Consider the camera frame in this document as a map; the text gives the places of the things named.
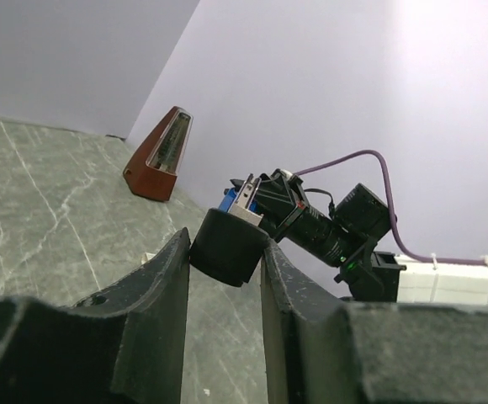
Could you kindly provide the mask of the brown wooden metronome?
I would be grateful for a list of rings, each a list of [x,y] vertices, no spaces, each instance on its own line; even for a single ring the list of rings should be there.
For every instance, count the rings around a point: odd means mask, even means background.
[[[145,199],[169,201],[183,159],[192,115],[173,106],[135,150],[123,178],[132,194]]]

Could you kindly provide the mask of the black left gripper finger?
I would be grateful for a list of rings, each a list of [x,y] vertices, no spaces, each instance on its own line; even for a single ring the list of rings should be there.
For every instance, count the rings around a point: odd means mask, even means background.
[[[0,403],[177,403],[188,308],[187,230],[72,307],[0,296]]]

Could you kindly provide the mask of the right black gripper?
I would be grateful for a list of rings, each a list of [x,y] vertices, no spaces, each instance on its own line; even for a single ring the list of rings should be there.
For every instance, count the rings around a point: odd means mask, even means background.
[[[400,265],[376,252],[387,205],[362,184],[324,215],[302,180],[263,173],[260,227],[330,267],[357,301],[396,301]],[[271,403],[488,403],[488,307],[339,300],[277,244],[261,269],[263,344]]]

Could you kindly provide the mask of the blue black stapler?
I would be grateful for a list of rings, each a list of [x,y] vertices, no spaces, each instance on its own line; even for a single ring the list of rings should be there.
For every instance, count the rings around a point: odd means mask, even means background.
[[[223,284],[241,287],[250,281],[269,240],[254,211],[261,179],[233,180],[218,207],[208,210],[190,249],[189,261]]]

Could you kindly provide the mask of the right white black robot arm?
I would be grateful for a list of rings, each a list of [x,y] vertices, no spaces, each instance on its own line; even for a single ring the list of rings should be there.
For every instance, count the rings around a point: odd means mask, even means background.
[[[488,403],[488,265],[420,263],[377,242],[386,206],[362,184],[328,215],[300,178],[262,175],[263,228],[337,268],[337,297],[276,242],[263,256],[261,296],[271,403]]]

